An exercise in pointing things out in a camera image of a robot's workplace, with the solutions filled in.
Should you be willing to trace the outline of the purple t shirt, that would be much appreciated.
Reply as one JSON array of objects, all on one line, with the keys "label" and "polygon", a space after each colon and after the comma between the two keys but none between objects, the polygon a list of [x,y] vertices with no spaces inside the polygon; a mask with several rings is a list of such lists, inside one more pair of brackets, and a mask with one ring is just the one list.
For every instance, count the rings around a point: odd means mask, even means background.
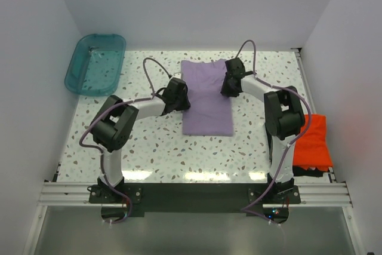
[{"label": "purple t shirt", "polygon": [[220,93],[225,60],[209,63],[181,62],[190,108],[183,112],[182,132],[189,136],[233,135],[232,103]]}]

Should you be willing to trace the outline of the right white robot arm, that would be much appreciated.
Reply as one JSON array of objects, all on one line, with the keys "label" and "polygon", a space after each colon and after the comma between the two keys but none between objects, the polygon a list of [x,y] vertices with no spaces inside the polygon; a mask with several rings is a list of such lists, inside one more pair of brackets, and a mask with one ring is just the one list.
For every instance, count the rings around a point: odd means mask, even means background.
[{"label": "right white robot arm", "polygon": [[266,196],[269,201],[279,203],[294,187],[292,163],[295,141],[305,126],[300,97],[293,86],[274,86],[255,76],[253,71],[245,70],[239,58],[227,60],[225,65],[221,94],[238,97],[247,93],[264,104],[264,126],[271,161]]}]

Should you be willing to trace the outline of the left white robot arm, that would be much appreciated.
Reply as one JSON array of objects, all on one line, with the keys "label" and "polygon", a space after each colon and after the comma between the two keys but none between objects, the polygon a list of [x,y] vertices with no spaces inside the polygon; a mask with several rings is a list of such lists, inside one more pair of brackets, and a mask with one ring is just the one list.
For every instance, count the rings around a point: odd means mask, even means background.
[{"label": "left white robot arm", "polygon": [[128,141],[135,122],[188,110],[187,94],[186,82],[172,77],[167,86],[155,92],[152,98],[125,101],[111,95],[106,99],[90,124],[90,133],[101,152],[99,182],[105,185],[102,194],[109,202],[118,202],[124,195],[121,149]]}]

